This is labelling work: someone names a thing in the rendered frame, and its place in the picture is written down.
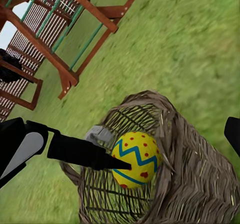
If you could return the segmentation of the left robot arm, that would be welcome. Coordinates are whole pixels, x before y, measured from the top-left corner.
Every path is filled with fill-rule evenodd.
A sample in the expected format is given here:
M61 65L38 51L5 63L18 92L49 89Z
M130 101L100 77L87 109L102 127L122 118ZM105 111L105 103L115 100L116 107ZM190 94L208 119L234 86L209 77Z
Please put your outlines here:
M46 147L49 132L54 132L47 157L91 167L95 171L103 169L131 170L132 165L107 154L104 147L98 146L99 141L110 141L111 132L104 126L93 126L84 136L84 139L66 136L59 130L50 128L45 124L27 120L25 125L26 136L0 177L0 189L14 176L24 169L30 158L41 155Z

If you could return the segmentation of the easter egg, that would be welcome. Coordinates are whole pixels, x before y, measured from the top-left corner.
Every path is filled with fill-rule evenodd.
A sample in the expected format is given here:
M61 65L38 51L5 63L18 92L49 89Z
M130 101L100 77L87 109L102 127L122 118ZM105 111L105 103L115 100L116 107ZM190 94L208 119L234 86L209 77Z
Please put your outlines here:
M112 169L112 177L121 188L143 186L156 175L162 156L156 140L143 132L127 132L116 140L112 157L131 165L131 169Z

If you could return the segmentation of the wicker basket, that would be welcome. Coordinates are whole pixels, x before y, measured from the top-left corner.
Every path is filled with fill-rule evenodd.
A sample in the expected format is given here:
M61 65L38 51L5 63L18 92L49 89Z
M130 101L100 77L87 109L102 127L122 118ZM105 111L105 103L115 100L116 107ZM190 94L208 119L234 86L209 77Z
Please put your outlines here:
M68 162L60 160L62 171L77 186L80 224L93 224L92 219L99 224L91 210L101 224L114 224L109 214L120 224L115 213L124 224L230 224L240 212L240 180L232 162L201 136L160 91L148 89L128 95L108 111L98 126L113 135L108 142L98 141L97 146L104 148L107 155L112 155L114 143L124 134L143 132L156 140L162 164L142 186L141 198L139 187L124 187L123 194L118 184L116 192L113 169L97 171L80 166L78 173ZM115 194L117 210L113 209L108 193Z

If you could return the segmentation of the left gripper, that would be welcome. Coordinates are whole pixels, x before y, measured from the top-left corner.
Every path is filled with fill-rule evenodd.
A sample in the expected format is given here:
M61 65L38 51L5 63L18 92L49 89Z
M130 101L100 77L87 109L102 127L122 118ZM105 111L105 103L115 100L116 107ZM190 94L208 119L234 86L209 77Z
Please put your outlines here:
M104 147L76 137L71 138L71 146L65 162L91 167L95 171L103 171L105 168L110 170L131 170L132 168L131 164L107 154Z

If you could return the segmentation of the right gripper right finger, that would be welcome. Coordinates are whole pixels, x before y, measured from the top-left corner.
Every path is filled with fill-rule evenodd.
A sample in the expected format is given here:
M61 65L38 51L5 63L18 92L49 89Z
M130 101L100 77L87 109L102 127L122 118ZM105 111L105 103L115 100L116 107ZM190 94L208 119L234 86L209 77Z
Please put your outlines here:
M224 135L240 157L240 119L229 117L225 125Z

